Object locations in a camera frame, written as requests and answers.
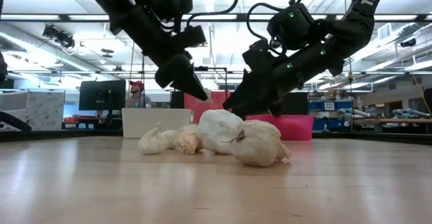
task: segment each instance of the black monitor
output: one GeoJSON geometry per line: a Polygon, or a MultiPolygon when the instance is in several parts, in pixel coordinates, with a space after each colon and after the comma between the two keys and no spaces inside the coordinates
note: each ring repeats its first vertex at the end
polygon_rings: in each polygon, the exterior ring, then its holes
{"type": "Polygon", "coordinates": [[[123,109],[126,99],[126,81],[81,82],[80,110],[123,109]]]}

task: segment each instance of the desk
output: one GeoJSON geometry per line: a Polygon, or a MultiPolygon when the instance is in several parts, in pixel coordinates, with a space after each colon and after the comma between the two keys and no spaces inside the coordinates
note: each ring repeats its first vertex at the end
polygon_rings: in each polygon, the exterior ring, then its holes
{"type": "Polygon", "coordinates": [[[110,126],[107,126],[103,119],[99,118],[77,118],[77,122],[63,122],[61,125],[62,130],[80,130],[80,124],[86,125],[85,130],[120,130],[123,126],[121,118],[114,118],[110,126]],[[69,128],[67,125],[74,125],[75,128],[69,128]]]}
{"type": "Polygon", "coordinates": [[[356,125],[374,125],[376,132],[382,132],[383,124],[387,123],[423,123],[427,124],[427,133],[432,134],[432,119],[355,119],[351,123],[355,123],[356,125]]]}
{"type": "Polygon", "coordinates": [[[136,142],[1,143],[0,223],[415,224],[432,217],[430,146],[288,142],[290,164],[260,168],[209,152],[141,155],[136,142]]]}

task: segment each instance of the white box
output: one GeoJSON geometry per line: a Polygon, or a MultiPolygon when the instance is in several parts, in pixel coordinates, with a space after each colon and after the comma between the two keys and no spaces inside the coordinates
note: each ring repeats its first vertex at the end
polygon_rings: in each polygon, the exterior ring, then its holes
{"type": "Polygon", "coordinates": [[[140,139],[161,122],[163,130],[178,130],[194,121],[190,109],[122,109],[123,137],[140,139]]]}

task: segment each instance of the pink bin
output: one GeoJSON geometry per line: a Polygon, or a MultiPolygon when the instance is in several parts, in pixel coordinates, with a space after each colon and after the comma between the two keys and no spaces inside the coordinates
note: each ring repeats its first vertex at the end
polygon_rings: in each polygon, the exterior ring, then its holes
{"type": "Polygon", "coordinates": [[[257,119],[276,126],[281,132],[281,140],[311,140],[313,130],[312,115],[251,115],[246,120],[257,119]]]}

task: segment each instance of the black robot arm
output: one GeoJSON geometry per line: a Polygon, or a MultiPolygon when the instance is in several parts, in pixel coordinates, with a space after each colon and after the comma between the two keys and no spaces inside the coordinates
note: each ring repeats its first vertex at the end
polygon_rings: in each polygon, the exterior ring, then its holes
{"type": "Polygon", "coordinates": [[[340,74],[344,60],[369,43],[379,1],[353,0],[338,21],[315,21],[303,4],[290,2],[270,19],[267,31],[284,51],[298,51],[275,57],[267,40],[251,45],[243,58],[252,71],[244,71],[242,83],[223,106],[242,115],[268,110],[279,116],[287,93],[327,69],[333,76],[340,74]]]}
{"type": "Polygon", "coordinates": [[[192,10],[192,0],[95,0],[108,14],[110,30],[124,30],[157,66],[155,79],[162,88],[170,85],[206,100],[201,83],[184,49],[205,43],[200,26],[181,31],[182,15],[192,10]],[[173,26],[163,23],[173,21],[173,26]]]}

